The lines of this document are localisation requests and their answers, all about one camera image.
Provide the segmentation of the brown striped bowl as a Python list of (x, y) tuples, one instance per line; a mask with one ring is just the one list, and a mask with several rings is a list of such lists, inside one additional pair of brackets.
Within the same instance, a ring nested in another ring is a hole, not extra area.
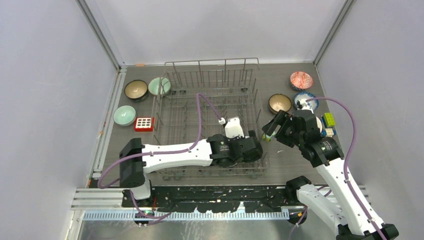
[(268, 108), (274, 114), (277, 114), (280, 110), (288, 112), (292, 108), (292, 101), (288, 96), (276, 93), (269, 97)]

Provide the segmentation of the blue floral white bowl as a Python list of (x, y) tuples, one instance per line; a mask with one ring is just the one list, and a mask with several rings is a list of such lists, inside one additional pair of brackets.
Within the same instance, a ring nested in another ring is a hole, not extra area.
[(303, 101), (304, 100), (304, 101), (306, 101), (310, 104), (310, 106), (313, 108), (313, 111), (316, 111), (317, 108), (319, 107), (319, 101), (315, 98), (316, 98), (316, 96), (313, 95), (312, 93), (302, 91), (302, 92), (297, 93), (294, 96), (294, 105), (296, 107), (296, 101)]

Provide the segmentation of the red blue zigzag bowl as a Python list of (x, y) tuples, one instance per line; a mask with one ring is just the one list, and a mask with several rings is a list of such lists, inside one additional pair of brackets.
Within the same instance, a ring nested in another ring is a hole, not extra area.
[(313, 78), (304, 71), (295, 71), (290, 75), (290, 85), (297, 91), (304, 91), (314, 84)]

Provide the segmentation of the grey wire dish rack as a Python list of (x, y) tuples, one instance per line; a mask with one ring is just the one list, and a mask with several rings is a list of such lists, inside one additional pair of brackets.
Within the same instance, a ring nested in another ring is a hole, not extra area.
[(171, 90), (153, 99), (156, 122), (151, 143), (188, 144), (196, 138), (224, 135), (219, 117), (239, 117), (243, 132), (254, 130), (260, 139), (259, 68), (256, 57), (165, 62), (160, 77), (170, 80)]

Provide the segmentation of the celadon green bowl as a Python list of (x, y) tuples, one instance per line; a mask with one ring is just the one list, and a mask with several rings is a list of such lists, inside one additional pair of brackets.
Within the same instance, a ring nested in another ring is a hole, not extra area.
[(171, 90), (171, 81), (166, 77), (156, 77), (148, 84), (148, 91), (153, 96), (165, 96)]
[(130, 105), (120, 106), (113, 113), (113, 121), (119, 126), (129, 126), (136, 119), (136, 110)]

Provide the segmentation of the dark teal bowl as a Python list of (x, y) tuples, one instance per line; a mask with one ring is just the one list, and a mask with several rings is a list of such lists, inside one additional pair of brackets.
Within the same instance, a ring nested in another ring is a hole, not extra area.
[(148, 84), (140, 79), (129, 82), (124, 88), (125, 96), (133, 102), (140, 102), (149, 96)]

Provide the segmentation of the plain beige bowl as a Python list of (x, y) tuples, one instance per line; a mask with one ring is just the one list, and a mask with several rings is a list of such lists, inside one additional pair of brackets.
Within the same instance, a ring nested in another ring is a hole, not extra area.
[(315, 118), (316, 118), (316, 123), (317, 123), (317, 127), (319, 129), (319, 132), (321, 133), (323, 131), (323, 124), (321, 122), (321, 119), (318, 116), (316, 116)]

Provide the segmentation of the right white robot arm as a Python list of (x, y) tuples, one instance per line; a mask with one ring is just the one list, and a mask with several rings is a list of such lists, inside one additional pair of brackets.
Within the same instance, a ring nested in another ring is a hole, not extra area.
[(341, 148), (333, 138), (321, 135), (311, 110), (296, 110), (292, 114), (280, 110), (262, 131), (267, 136), (274, 134), (286, 146), (298, 147), (337, 200), (332, 203), (302, 175), (286, 182), (288, 203), (302, 203), (315, 212), (337, 240), (394, 240), (399, 236), (396, 226), (384, 222), (369, 204), (346, 166)]

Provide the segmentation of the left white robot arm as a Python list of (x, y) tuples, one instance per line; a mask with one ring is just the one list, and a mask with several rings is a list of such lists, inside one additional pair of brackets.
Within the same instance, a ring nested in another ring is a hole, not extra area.
[(130, 189), (141, 207), (148, 207), (154, 199), (149, 173), (185, 166), (228, 168), (260, 160), (261, 143), (255, 131), (248, 133), (233, 138), (215, 134), (196, 143), (173, 145), (143, 144), (141, 138), (133, 138), (119, 153), (119, 186)]

